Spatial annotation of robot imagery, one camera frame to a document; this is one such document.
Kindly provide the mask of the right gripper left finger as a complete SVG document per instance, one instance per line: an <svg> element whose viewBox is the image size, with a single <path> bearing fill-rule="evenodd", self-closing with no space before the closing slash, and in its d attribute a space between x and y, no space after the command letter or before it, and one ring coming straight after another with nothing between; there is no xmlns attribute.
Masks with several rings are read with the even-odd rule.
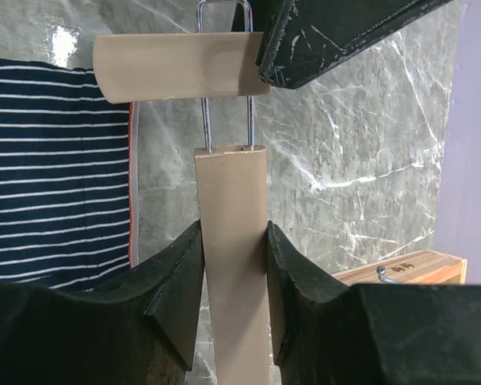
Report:
<svg viewBox="0 0 481 385"><path fill-rule="evenodd" d="M182 384L204 255L199 222L93 290L0 283L0 384Z"/></svg>

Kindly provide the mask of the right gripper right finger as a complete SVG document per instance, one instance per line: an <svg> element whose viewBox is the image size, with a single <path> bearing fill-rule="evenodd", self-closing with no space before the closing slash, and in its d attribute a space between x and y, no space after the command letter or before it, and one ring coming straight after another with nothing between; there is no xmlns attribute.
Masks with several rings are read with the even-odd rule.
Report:
<svg viewBox="0 0 481 385"><path fill-rule="evenodd" d="M481 286L347 286L267 228L284 384L481 384Z"/></svg>

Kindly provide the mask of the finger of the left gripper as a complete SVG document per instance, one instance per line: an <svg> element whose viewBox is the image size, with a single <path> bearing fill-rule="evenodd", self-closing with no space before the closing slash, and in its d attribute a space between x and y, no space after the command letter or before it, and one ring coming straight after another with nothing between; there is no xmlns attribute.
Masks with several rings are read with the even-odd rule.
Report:
<svg viewBox="0 0 481 385"><path fill-rule="evenodd" d="M297 89L351 59L443 1L257 1L255 27L261 80Z"/></svg>

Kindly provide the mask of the striped navy underwear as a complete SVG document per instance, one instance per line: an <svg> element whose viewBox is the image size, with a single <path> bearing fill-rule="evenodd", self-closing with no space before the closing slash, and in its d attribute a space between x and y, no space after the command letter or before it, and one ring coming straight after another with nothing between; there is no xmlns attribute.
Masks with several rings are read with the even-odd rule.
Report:
<svg viewBox="0 0 481 385"><path fill-rule="evenodd" d="M89 290L131 268L131 106L93 70L0 59L0 282Z"/></svg>

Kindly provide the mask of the wooden clip hanger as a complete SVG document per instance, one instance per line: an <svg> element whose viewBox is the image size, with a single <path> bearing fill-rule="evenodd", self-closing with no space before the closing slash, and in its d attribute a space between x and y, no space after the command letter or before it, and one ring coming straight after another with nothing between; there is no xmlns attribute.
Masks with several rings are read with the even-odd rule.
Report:
<svg viewBox="0 0 481 385"><path fill-rule="evenodd" d="M270 91L258 75L262 35L242 2L241 32L100 35L97 83L110 103L201 101L204 146L194 153L217 380L269 382L269 304L265 267L266 150L255 143L254 99ZM245 144L212 143L209 101L247 100Z"/></svg>

